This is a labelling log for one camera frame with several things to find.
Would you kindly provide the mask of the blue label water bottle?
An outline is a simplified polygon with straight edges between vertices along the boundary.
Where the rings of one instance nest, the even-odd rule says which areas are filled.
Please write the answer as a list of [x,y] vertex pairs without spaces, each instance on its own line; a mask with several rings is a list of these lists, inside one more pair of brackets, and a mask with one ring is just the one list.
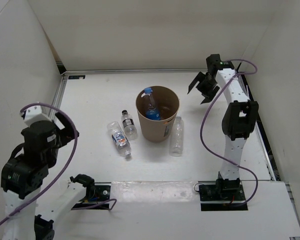
[[160,121],[160,111],[157,106],[157,103],[153,96],[153,90],[151,87],[147,87],[144,89],[144,111],[145,117],[149,120]]

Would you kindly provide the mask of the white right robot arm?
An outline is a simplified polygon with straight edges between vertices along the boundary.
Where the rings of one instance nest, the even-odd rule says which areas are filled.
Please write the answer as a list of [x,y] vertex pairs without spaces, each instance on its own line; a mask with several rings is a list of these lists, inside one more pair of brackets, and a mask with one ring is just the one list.
[[242,186],[241,158],[246,141],[255,129],[259,104],[244,92],[239,83],[240,73],[232,60],[224,61],[219,54],[211,54],[206,58],[206,66],[207,72],[199,72],[188,90],[197,88],[204,97],[202,103],[209,104],[209,110],[221,95],[225,96],[227,109],[221,121],[225,150],[223,155],[209,151],[223,163],[215,184],[201,184],[198,190],[206,201],[245,202],[244,198],[237,198]]

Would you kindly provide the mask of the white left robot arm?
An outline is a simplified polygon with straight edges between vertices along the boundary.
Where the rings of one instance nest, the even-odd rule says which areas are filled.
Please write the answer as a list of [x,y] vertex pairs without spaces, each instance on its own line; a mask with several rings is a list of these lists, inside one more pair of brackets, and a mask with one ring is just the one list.
[[44,178],[57,162],[57,151],[79,135],[70,120],[60,112],[55,117],[63,124],[60,129],[39,110],[26,110],[27,127],[21,131],[24,143],[11,153],[1,171],[1,187],[5,200],[6,226],[4,240],[52,240],[55,226],[81,199],[95,195],[94,179],[85,174],[70,177],[70,185],[52,207],[35,214],[36,201],[21,209],[40,193]]

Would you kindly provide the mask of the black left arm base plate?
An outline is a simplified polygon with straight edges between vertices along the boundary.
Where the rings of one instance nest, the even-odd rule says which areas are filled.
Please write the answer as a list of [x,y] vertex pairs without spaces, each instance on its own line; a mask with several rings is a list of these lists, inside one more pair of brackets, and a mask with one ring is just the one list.
[[87,208],[97,205],[101,202],[110,199],[111,195],[111,183],[110,182],[95,182],[94,187],[86,192],[84,198],[79,200],[73,209]]

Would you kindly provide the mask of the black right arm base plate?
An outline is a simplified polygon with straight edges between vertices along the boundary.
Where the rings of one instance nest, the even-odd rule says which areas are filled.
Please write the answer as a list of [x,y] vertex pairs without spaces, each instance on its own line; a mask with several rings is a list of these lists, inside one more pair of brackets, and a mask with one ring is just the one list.
[[216,184],[198,182],[194,184],[193,190],[199,194],[202,212],[248,211],[242,183],[238,189],[219,192]]

